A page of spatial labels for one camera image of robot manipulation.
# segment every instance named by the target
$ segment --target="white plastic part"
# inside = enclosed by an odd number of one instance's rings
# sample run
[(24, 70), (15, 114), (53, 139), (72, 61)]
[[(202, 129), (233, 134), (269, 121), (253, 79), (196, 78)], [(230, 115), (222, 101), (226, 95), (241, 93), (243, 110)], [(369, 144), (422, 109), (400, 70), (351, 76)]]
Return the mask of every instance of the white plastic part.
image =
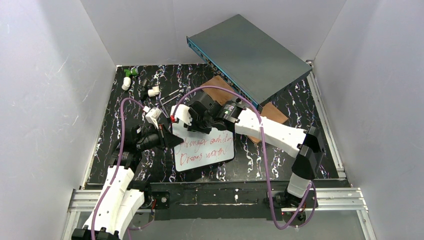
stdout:
[(127, 227), (136, 214), (137, 209), (145, 202), (145, 195), (137, 189), (127, 190), (123, 195), (116, 216), (115, 229), (119, 231), (119, 239), (124, 239)]
[(122, 89), (124, 90), (124, 91), (127, 91), (128, 89), (130, 89), (130, 86), (131, 86), (131, 78), (129, 78), (129, 77), (124, 77), (123, 78), (123, 83), (122, 83)]
[(252, 110), (247, 108), (241, 111), (238, 116), (240, 121), (235, 124), (235, 132), (262, 139), (260, 127), (263, 127), (266, 137), (265, 142), (283, 150), (292, 158), (296, 158), (299, 152), (298, 144), (302, 144), (306, 137), (304, 130), (283, 125), (263, 116), (260, 118), (262, 119), (261, 126), (259, 125), (256, 114)]
[[(107, 169), (106, 182), (103, 185), (100, 195), (102, 195), (105, 189), (110, 185), (110, 181), (114, 175), (116, 167), (117, 166), (113, 166)], [(113, 184), (110, 185), (109, 191), (98, 208), (97, 216), (95, 217), (94, 230), (99, 231), (101, 228), (106, 228), (106, 232), (114, 234), (119, 208), (128, 184), (130, 184), (133, 177), (134, 173), (130, 168), (124, 169), (124, 166), (119, 166), (116, 178), (113, 181)], [(88, 229), (92, 229), (93, 214), (94, 211), (84, 223), (84, 226), (88, 225)]]
[[(175, 105), (171, 107), (171, 114), (174, 112)], [(192, 125), (192, 116), (189, 113), (190, 107), (180, 104), (176, 109), (175, 118), (181, 120), (183, 123), (188, 126)]]
[(158, 118), (161, 115), (161, 113), (162, 111), (159, 108), (154, 107), (146, 114), (145, 118), (147, 122), (149, 122), (150, 124), (153, 124), (154, 127), (158, 129), (159, 128)]
[(310, 183), (311, 180), (301, 178), (300, 176), (292, 173), (290, 181), (288, 182), (287, 192), (301, 199), (308, 190)]
[(150, 111), (150, 107), (144, 106), (143, 112), (148, 113)]
[(159, 86), (154, 86), (147, 91), (147, 94), (148, 94), (149, 97), (157, 96), (160, 93), (161, 93), (161, 90), (159, 89)]

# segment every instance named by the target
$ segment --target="black table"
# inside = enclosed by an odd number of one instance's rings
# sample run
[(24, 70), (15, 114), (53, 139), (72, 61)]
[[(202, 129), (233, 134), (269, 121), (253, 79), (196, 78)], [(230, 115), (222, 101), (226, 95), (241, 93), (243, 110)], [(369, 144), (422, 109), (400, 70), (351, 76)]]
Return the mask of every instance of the black table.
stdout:
[[(140, 99), (140, 83), (148, 79), (151, 85), (159, 85), (161, 95), (166, 96), (171, 92), (187, 87), (194, 89), (211, 79), (214, 74), (206, 64), (181, 64), (181, 65), (151, 65), (135, 66), (139, 76), (133, 78), (129, 91), (123, 91), (121, 85), (125, 77), (124, 69), (133, 66), (118, 67), (109, 102), (106, 108), (103, 125), (98, 138), (97, 149), (90, 171), (88, 184), (103, 184), (107, 173), (107, 158), (112, 152), (113, 143), (121, 135), (121, 119), (119, 107), (121, 100), (127, 97)], [(144, 104), (149, 107), (157, 106), (159, 97), (149, 98)], [(166, 111), (171, 111), (171, 106), (178, 99), (165, 106)], [(288, 117), (285, 123), (288, 126), (307, 129), (310, 126), (322, 129), (321, 120), (311, 94), (308, 82), (305, 80), (293, 85), (286, 92), (277, 96), (272, 103)], [(127, 126), (142, 124), (145, 122), (144, 112), (135, 104), (128, 103), (125, 106)], [(326, 155), (322, 159), (318, 178), (338, 178), (337, 170), (325, 140)], [(229, 162), (220, 162), (203, 166), (185, 172), (175, 170), (175, 162), (170, 150), (159, 149), (146, 150), (135, 173), (136, 180), (145, 180), (151, 183), (166, 182), (218, 182), (218, 181), (264, 181), (265, 167), (262, 159), (262, 148), (255, 145), (245, 135), (236, 135), (235, 158)], [(292, 174), (294, 159), (280, 149), (267, 144), (268, 164), (271, 170), (271, 179), (287, 181)]]

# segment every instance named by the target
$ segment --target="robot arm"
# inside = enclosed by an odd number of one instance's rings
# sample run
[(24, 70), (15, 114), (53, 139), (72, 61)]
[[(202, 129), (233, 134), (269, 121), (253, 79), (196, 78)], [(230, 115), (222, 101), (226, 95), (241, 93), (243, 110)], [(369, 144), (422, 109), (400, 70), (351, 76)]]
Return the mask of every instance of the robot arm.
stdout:
[(293, 128), (263, 116), (260, 126), (256, 114), (245, 108), (240, 99), (220, 105), (206, 93), (199, 92), (192, 98), (189, 106), (178, 106), (174, 117), (183, 121), (188, 131), (205, 134), (210, 133), (212, 128), (217, 128), (220, 131), (229, 130), (261, 139), (260, 127), (263, 127), (266, 143), (295, 158), (291, 168), (293, 173), (285, 191), (287, 205), (295, 206), (300, 202), (311, 180), (317, 177), (325, 153), (324, 141), (317, 128)]
[[(99, 205), (95, 224), (92, 226), (94, 211), (84, 223), (83, 228), (76, 228), (72, 233), (72, 240), (90, 240), (90, 230), (94, 229), (96, 240), (120, 240), (124, 234), (131, 219), (137, 209), (148, 198), (149, 185), (131, 184), (134, 172), (137, 169), (142, 157), (142, 152), (154, 147), (173, 148), (181, 143), (183, 139), (170, 133), (162, 124), (157, 121), (149, 120), (151, 123), (146, 131), (138, 125), (131, 129), (125, 129), (125, 139), (123, 154), (120, 166), (117, 166), (120, 146), (118, 140), (115, 145), (115, 151), (110, 156), (109, 168), (107, 169), (106, 183), (100, 193), (102, 196), (107, 188), (108, 192), (103, 199), (99, 199), (96, 206)], [(112, 176), (118, 168), (116, 178), (111, 184)]]

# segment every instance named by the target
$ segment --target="white wall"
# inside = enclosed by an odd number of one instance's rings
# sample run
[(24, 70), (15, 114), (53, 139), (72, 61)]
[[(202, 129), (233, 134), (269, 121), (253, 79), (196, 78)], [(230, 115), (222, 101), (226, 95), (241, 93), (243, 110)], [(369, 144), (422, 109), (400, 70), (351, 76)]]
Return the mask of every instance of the white wall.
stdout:
[(192, 64), (192, 36), (241, 14), (313, 59), (346, 0), (81, 0), (116, 65)]
[(424, 2), (348, 0), (315, 60), (347, 170), (378, 239), (422, 239)]
[(0, 1), (1, 239), (57, 240), (115, 66), (79, 0)]

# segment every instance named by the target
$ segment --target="brown wooden block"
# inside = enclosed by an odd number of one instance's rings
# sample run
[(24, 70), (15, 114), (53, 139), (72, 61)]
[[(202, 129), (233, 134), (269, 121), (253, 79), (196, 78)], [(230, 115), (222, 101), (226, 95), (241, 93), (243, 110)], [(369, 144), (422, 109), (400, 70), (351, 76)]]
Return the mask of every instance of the brown wooden block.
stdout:
[[(226, 83), (220, 76), (214, 76), (209, 81), (202, 84), (202, 86), (218, 86), (234, 92), (231, 86), (228, 85), (228, 83)], [(221, 105), (225, 104), (226, 101), (231, 100), (233, 98), (233, 95), (231, 93), (221, 91), (219, 89), (204, 88), (203, 91), (207, 93), (214, 101), (217, 101)], [(268, 119), (280, 124), (285, 123), (289, 119), (271, 102), (268, 102), (265, 106), (263, 106), (262, 113), (260, 115), (263, 117), (267, 117)], [(260, 139), (257, 139), (252, 136), (248, 137), (255, 144), (258, 144), (261, 141)]]

